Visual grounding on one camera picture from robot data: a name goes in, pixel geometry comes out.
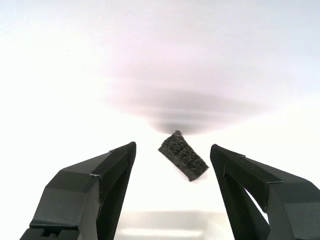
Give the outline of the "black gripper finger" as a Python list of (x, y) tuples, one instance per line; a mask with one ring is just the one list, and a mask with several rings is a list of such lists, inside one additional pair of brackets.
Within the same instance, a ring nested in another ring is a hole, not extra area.
[(45, 186), (21, 239), (114, 239), (136, 150), (132, 141), (61, 169)]
[(318, 240), (320, 190), (217, 144), (210, 160), (236, 240)]

